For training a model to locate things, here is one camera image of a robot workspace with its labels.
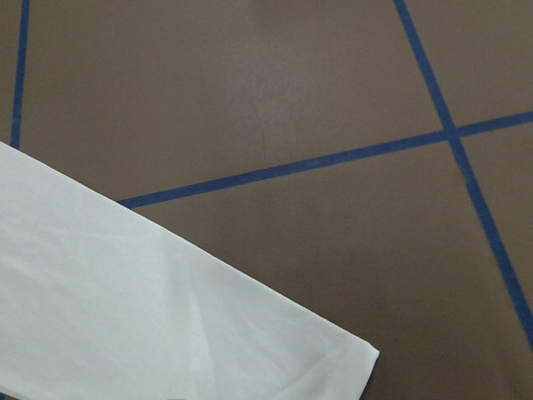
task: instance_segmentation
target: blue painter's tape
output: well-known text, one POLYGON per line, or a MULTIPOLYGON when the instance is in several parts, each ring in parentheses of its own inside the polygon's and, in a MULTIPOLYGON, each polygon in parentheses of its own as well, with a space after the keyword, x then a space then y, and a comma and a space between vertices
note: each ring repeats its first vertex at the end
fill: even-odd
POLYGON ((11 124, 11 146, 20 148, 20 131, 22 126, 22 96, 24 93, 24 75, 26 72, 27 29, 30 15, 30 1, 22 0, 20 14, 20 31, 18 34, 17 75, 15 77, 15 95, 11 124))
POLYGON ((501 236, 498 232, 498 228, 492 218, 491 211, 486 203, 481 187, 477 182, 476 175, 470 164, 470 161, 466 155, 465 148, 458 137, 450 138, 450 145, 452 152, 456 158, 457 164, 461 168, 465 178, 468 192, 470 193, 474 207, 476 208, 477 215, 483 224, 485 235, 489 240, 492 248, 492 252, 496 256, 498 265, 500 266, 501 275, 506 282, 507 290, 511 295, 512 302, 515 306, 515 310, 518 313, 518 317, 521 320, 522 326, 526 331, 527 339, 533 350, 533 314, 527 303, 526 295, 522 290, 520 281, 516 276, 515 269, 511 264, 509 255, 507 254, 506 247, 501 240, 501 236))
POLYGON ((375 146, 358 148, 347 152, 339 152, 328 156, 292 162, 290 164, 285 164, 278 167, 260 169, 258 171, 247 172, 231 177, 223 177, 221 179, 196 183, 184 187, 177 187, 164 190, 162 192, 155 192, 145 194, 143 196, 127 198, 119 201, 119 203, 127 208, 138 208, 175 200, 178 198, 186 198, 189 196, 195 196, 197 194, 214 192, 216 190, 234 188, 235 186, 278 178, 285 175, 291 175, 293 173, 303 173, 313 169, 349 163, 363 158, 370 158, 382 154, 406 150, 408 148, 417 148, 419 146, 443 142, 445 140, 446 136, 443 132, 432 132, 420 136, 409 137, 407 139, 396 140, 394 142, 377 144, 375 146))
POLYGON ((416 32, 415 24, 413 23, 411 15, 409 14, 407 5, 403 0, 395 0, 394 3, 398 13, 400 14, 401 21, 404 25, 404 29, 406 30, 409 42, 411 43, 411 47, 413 49, 413 53, 415 54, 419 68, 426 81, 431 99, 435 104, 436 111, 439 114, 439 118, 441 119, 442 125, 445 129, 444 132, 446 134, 448 143, 451 146, 451 151, 453 152, 459 168, 465 175, 466 186, 468 193, 470 194, 471 201, 474 203, 477 215, 481 220, 485 235, 498 262, 501 275, 506 283, 507 290, 511 296, 516 313, 518 314, 522 327, 526 332, 531 349, 533 349, 533 315, 531 314, 531 309, 521 288, 520 281, 516 276, 515 269, 511 264, 511 260, 509 259, 509 255, 507 254, 504 243, 501 240, 501 236, 498 233, 496 223, 494 222, 494 218, 492 217, 491 211, 489 210, 485 197, 483 196, 483 192, 481 191, 480 185, 477 182, 474 169, 470 164, 465 148, 461 142, 461 136, 469 136, 480 132, 506 128, 520 123, 527 123, 531 121, 533 116, 530 112, 526 112, 517 116, 498 118, 456 129, 448 107, 446 106, 446 101, 442 96, 442 92, 427 58, 426 52, 424 51, 421 40, 416 32))
POLYGON ((490 121, 472 123, 464 127, 458 127, 456 134, 459 137, 477 135, 479 133, 487 133, 496 131, 498 129, 515 127, 524 123, 533 123, 533 111, 523 112, 522 114, 510 115, 509 117, 502 117, 491 119, 490 121))
POLYGON ((426 86, 430 92, 433 104, 435 105, 436 111, 439 114, 442 127, 445 130, 453 129, 455 125, 451 119, 450 111, 448 110, 444 96, 442 96, 441 88, 439 87, 439 83, 435 78, 435 74, 431 68, 430 61, 427 58, 426 51, 424 50, 422 42, 418 36, 418 33, 416 32, 415 24, 413 23, 411 15, 409 14, 406 2, 403 0, 395 0, 394 3, 396 5, 396 9, 398 10, 398 14, 400 15, 403 27, 406 30, 407 38, 409 39, 409 43, 411 44, 411 48, 415 54, 418 66, 422 72, 422 75, 424 76, 424 80, 426 81, 426 86))

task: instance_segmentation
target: wrinkle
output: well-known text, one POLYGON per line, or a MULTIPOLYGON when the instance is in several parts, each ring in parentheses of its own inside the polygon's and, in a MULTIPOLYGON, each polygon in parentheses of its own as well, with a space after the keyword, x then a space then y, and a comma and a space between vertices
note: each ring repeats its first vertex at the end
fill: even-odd
POLYGON ((213 357, 211 341, 209 340, 209 335, 206 329, 205 317, 203 315, 202 305, 200 303, 200 296, 198 295, 197 287, 194 283, 194 278, 191 276, 190 267, 187 267, 186 270, 187 270, 187 280, 189 282, 189 287, 191 288, 191 293, 194 296, 194 298, 191 301, 194 302, 194 304, 196 305, 194 307, 194 311, 199 317, 200 327, 202 329, 202 336, 205 338, 205 342, 206 342, 207 354, 210 360, 212 380, 216 385, 215 393, 219 393, 218 391, 219 391, 220 384, 218 382, 217 372, 215 371, 215 358, 213 357))
POLYGON ((309 374, 313 369, 315 369, 316 366, 320 365, 330 354, 335 352, 340 346, 346 345, 347 341, 340 342, 330 348, 323 356, 318 358, 313 364, 311 364, 304 372, 299 374, 297 377, 295 377, 292 382, 290 382, 288 385, 283 387, 280 392, 276 393, 274 397, 271 397, 269 400, 276 400, 278 399, 283 393, 285 393, 287 390, 292 388, 297 382, 299 382, 303 377, 305 377, 307 374, 309 374))

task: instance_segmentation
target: brown surface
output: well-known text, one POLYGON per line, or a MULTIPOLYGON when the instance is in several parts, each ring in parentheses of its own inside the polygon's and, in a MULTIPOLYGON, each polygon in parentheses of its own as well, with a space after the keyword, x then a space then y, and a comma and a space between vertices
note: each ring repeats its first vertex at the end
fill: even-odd
POLYGON ((533 305, 533 124, 469 137, 465 145, 533 305))
POLYGON ((119 199, 440 128, 392 2, 215 4, 33 3, 22 150, 119 199))
POLYGON ((458 125, 533 109, 531 0, 407 0, 458 125))
POLYGON ((9 143, 21 2, 0 0, 0 142, 9 143))
POLYGON ((366 399, 533 398, 526 337, 445 144, 138 211, 377 346, 366 399))

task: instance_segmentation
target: white cloth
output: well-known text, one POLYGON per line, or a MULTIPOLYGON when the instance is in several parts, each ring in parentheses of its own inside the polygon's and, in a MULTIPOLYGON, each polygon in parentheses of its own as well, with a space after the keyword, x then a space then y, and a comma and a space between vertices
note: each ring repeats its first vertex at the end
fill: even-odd
POLYGON ((0 392, 355 400, 378 351, 0 143, 0 392))

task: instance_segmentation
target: blue tape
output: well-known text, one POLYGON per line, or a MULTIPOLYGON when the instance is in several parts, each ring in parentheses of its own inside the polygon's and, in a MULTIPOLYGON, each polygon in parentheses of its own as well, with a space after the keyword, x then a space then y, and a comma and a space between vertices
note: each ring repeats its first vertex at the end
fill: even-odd
POLYGON ((515 269, 511 264, 506 247, 501 239, 496 223, 491 215, 491 211, 486 203, 485 196, 481 191, 481 187, 477 182, 474 169, 472 168, 466 150, 458 137, 450 138, 450 145, 453 154, 456 158, 457 164, 461 168, 463 175, 466 178, 466 186, 471 196, 472 202, 476 209, 477 215, 483 224, 485 235, 489 240, 492 252, 496 256, 498 265, 500 266, 501 275, 506 282, 507 290, 511 295, 512 302, 515 306, 516 313, 521 320, 522 326, 526 331, 527 340, 533 350, 533 314, 527 303, 526 295, 524 294, 520 281, 516 276, 515 269))
POLYGON ((363 158, 370 158, 382 154, 406 150, 408 148, 417 148, 427 144, 444 142, 445 140, 446 136, 443 132, 432 132, 420 136, 396 140, 394 142, 377 144, 374 146, 349 150, 347 152, 339 152, 328 156, 292 162, 278 167, 260 169, 258 171, 247 172, 231 177, 223 177, 221 179, 196 183, 185 187, 177 187, 164 190, 162 192, 155 192, 142 196, 127 198, 119 201, 119 203, 127 208, 138 208, 151 204, 176 200, 178 198, 186 198, 189 196, 195 196, 197 194, 214 192, 216 190, 234 188, 235 186, 278 178, 285 175, 291 175, 293 173, 303 173, 313 169, 349 163, 352 161, 361 160, 363 158))
POLYGON ((468 193, 470 194, 471 201, 474 203, 474 208, 478 218, 481 220, 485 235, 491 245, 492 252, 494 253, 498 266, 500 268, 501 275, 506 283, 507 290, 511 296, 511 300, 515 307, 516 313, 521 321, 522 327, 526 332, 527 340, 533 350, 533 315, 531 309, 527 303, 526 296, 520 285, 520 281, 516 276, 515 269, 511 264, 509 255, 507 254, 506 247, 501 240, 501 236, 494 222, 494 218, 491 215, 491 211, 487 205, 481 187, 477 182, 474 169, 472 168, 466 150, 461 142, 461 136, 469 136, 476 133, 487 132, 495 129, 506 128, 512 125, 531 122, 533 118, 533 112, 525 112, 511 117, 504 117, 493 119, 487 122, 480 122, 477 124, 468 125, 465 127, 455 128, 453 119, 451 118, 450 111, 446 106, 446 101, 442 96, 442 92, 436 81, 435 74, 431 68, 429 59, 426 52, 422 47, 420 38, 415 29, 415 24, 412 21, 407 5, 403 0, 395 0, 395 5, 400 14, 401 21, 406 30, 407 37, 411 43, 413 53, 426 81, 426 85, 431 95, 431 100, 435 104, 439 118, 441 119, 444 132, 447 136, 448 143, 450 144, 451 151, 454 158, 466 178, 466 186, 468 193))
POLYGON ((426 86, 430 91, 431 100, 433 100, 436 111, 439 114, 442 127, 445 130, 453 129, 455 125, 451 119, 450 111, 446 106, 439 83, 435 78, 435 74, 431 68, 430 61, 427 58, 426 51, 424 50, 422 42, 418 36, 418 33, 416 32, 415 24, 413 23, 411 15, 409 14, 406 2, 403 0, 395 0, 394 3, 396 5, 396 9, 398 10, 398 14, 400 15, 403 27, 406 30, 407 38, 409 39, 412 51, 415 54, 418 66, 420 67, 424 80, 426 81, 426 86))
POLYGON ((487 133, 498 129, 515 127, 524 123, 533 123, 533 112, 523 112, 522 114, 511 115, 491 119, 490 121, 472 123, 456 129, 457 136, 463 138, 466 136, 476 135, 478 133, 487 133))
POLYGON ((20 131, 22 126, 22 97, 24 94, 24 75, 26 72, 27 28, 30 15, 30 1, 22 0, 20 13, 20 31, 18 34, 17 75, 15 77, 15 95, 11 124, 11 146, 20 148, 20 131))

